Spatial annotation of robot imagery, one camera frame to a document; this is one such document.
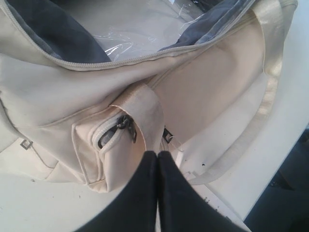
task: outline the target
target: zipper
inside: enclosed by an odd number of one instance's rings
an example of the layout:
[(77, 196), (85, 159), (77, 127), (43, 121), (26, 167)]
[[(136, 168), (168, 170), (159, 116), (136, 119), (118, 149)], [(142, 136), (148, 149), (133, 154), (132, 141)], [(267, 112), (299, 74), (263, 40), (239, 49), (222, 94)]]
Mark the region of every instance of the zipper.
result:
[(127, 59), (127, 60), (123, 60), (123, 61), (116, 61), (116, 62), (105, 62), (105, 63), (74, 63), (74, 62), (69, 62), (69, 61), (64, 61), (58, 58), (55, 58), (53, 56), (51, 56), (50, 54), (46, 53), (45, 51), (43, 51), (29, 36), (28, 34), (24, 31), (24, 29), (19, 25), (18, 21), (15, 19), (15, 17), (13, 16), (12, 12), (10, 11), (8, 5), (6, 4), (5, 0), (0, 0), (0, 6), (3, 9), (3, 11), (5, 12), (5, 14), (10, 18), (10, 20), (13, 22), (13, 24), (17, 27), (17, 29), (32, 43), (33, 46), (36, 47), (36, 49), (38, 49), (42, 54), (44, 54), (45, 57), (47, 57), (48, 59), (50, 59), (51, 61), (53, 61), (54, 63), (70, 69), (70, 70), (75, 70), (75, 71), (93, 71), (93, 70), (104, 70), (104, 69), (112, 69), (112, 68), (116, 68), (116, 67), (120, 67), (120, 66), (124, 66), (124, 65), (130, 65), (133, 63), (140, 63), (143, 61), (147, 61), (147, 60), (154, 60), (163, 56), (167, 56), (169, 53), (179, 53), (181, 54), (181, 52), (189, 52), (189, 51), (194, 51), (197, 50), (201, 47), (205, 47), (207, 45), (212, 44), (213, 42), (220, 40), (226, 33), (229, 32), (229, 30), (231, 28), (233, 28), (235, 26), (235, 23), (238, 22), (241, 17), (243, 17), (246, 13), (246, 11), (248, 11), (248, 9), (250, 8), (250, 6), (254, 3), (254, 1), (252, 0), (252, 2), (250, 2), (242, 11), (241, 14), (239, 14), (232, 23), (230, 23), (229, 26), (227, 26), (225, 29), (223, 29), (217, 36), (215, 36), (213, 39), (211, 39), (210, 41), (207, 41), (205, 43), (201, 43), (201, 44), (195, 44), (195, 45), (189, 45), (189, 46), (180, 46), (180, 47), (175, 47), (175, 48), (169, 48), (169, 49), (165, 49), (162, 51), (158, 51), (154, 54), (150, 54), (150, 55), (146, 55), (146, 56), (142, 56), (139, 58), (132, 58), (132, 59)]
[(104, 153), (119, 140), (125, 130), (128, 130), (133, 143), (135, 143), (137, 132), (133, 119), (129, 115), (116, 115), (96, 130), (92, 136), (92, 145), (100, 153)]

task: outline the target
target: plastic wrap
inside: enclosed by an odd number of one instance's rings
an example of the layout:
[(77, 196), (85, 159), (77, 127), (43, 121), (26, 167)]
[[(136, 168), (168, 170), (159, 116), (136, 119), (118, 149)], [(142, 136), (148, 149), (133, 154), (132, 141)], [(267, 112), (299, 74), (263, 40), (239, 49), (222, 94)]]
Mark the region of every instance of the plastic wrap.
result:
[(75, 0), (63, 1), (61, 7), (93, 35), (112, 61), (118, 61), (175, 44), (189, 25), (218, 2)]

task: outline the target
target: front pocket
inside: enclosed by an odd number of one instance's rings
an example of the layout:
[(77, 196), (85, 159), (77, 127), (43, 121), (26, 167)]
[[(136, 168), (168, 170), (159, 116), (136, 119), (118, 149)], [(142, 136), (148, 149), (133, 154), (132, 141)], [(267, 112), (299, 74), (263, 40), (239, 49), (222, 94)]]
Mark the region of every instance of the front pocket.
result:
[(128, 181), (140, 161), (133, 144), (143, 149), (133, 119), (112, 106), (74, 124), (72, 139), (86, 184), (98, 192)]

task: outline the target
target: zipper tab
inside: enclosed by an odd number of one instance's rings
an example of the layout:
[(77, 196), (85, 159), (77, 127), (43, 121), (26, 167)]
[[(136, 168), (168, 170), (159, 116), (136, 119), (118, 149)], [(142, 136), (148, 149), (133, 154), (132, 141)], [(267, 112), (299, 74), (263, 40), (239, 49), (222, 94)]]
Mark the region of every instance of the zipper tab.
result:
[(169, 130), (166, 129), (166, 127), (164, 127), (164, 131), (163, 131), (162, 137), (165, 140), (165, 142), (167, 144), (169, 144), (172, 141), (172, 139), (174, 138), (174, 135), (172, 135), (172, 133), (169, 132)]
[(137, 132), (136, 132), (134, 120), (132, 117), (130, 117), (129, 115), (123, 115), (120, 118), (118, 118), (117, 128), (121, 130), (127, 128), (131, 135), (133, 143), (136, 142)]

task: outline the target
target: white table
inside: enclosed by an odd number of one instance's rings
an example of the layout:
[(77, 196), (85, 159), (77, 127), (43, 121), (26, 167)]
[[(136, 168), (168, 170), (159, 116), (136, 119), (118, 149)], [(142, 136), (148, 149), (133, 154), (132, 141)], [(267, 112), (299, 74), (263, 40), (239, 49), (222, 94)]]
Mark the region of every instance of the white table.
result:
[[(284, 68), (267, 125), (246, 154), (208, 187), (245, 219), (309, 122), (309, 1), (299, 7), (285, 43)], [(97, 194), (76, 184), (0, 175), (0, 231), (70, 232), (102, 210), (120, 189)]]

